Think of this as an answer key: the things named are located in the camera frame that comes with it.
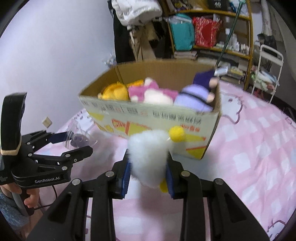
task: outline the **red patterned gift bag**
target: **red patterned gift bag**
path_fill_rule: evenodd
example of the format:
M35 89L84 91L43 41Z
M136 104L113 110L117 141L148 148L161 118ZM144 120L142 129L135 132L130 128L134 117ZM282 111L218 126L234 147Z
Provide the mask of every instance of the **red patterned gift bag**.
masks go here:
M194 17L195 44L202 47L213 47L217 42L217 33L222 20L214 21L204 17Z

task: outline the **black cable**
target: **black cable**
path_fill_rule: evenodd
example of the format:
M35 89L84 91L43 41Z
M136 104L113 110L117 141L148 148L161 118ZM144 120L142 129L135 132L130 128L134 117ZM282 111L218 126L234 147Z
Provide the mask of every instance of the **black cable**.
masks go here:
M54 185L52 185L52 188L53 188L53 190L54 190L54 194L55 194L56 199L57 199L57 191L56 191ZM38 209L41 209L41 208L44 208L44 207L49 207L51 204L48 204L48 205L45 205L45 206L40 206L40 207L34 208L34 210L38 210Z

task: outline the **pink checkered bedsheet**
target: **pink checkered bedsheet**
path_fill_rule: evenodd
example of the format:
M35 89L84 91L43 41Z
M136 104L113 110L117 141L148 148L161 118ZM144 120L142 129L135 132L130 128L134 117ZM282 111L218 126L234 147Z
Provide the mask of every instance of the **pink checkered bedsheet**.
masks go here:
M273 240L296 208L296 124L277 107L231 84L221 82L221 100L223 116L204 158L197 161L175 155L173 159L201 179L224 179ZM122 160L127 141L101 133L85 110L76 118L84 130L97 136L99 145L90 158L74 165L71 177L94 179ZM39 153L60 155L64 151L55 144ZM58 193L66 186L57 185ZM42 188L40 194L43 205L54 200L51 187ZM113 211L120 241L179 240L182 201L134 179L126 198L113 201ZM91 200L86 240L90 240L90 221Z

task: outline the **white fluffy plush toy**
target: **white fluffy plush toy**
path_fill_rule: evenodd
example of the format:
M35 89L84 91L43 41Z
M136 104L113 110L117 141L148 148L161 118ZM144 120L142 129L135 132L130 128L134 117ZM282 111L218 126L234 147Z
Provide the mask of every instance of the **white fluffy plush toy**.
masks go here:
M143 185L157 188L165 177L168 151L173 143L162 130L134 134L128 141L131 174Z

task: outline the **shelf board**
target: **shelf board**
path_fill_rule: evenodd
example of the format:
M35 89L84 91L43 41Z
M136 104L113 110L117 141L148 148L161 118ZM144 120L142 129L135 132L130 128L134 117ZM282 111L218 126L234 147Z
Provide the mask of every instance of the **shelf board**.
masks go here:
M222 52L222 49L218 48L218 47L209 48L209 47L202 47L202 46L194 45L193 48L194 49L205 49L205 50L211 50L211 51L216 51L216 52ZM233 55L233 56L237 56L237 57L240 57L240 58L248 59L248 60L250 59L249 55L245 55L243 53L239 53L239 52L232 51L232 50L225 50L225 53Z
M229 17L235 17L235 15L236 15L236 13L234 13L234 12L212 10L212 9L181 10L181 11L178 11L178 13L211 13L211 14L215 13L215 14L225 15L225 16L229 16ZM245 16L245 15L240 15L239 19L250 20L250 17Z

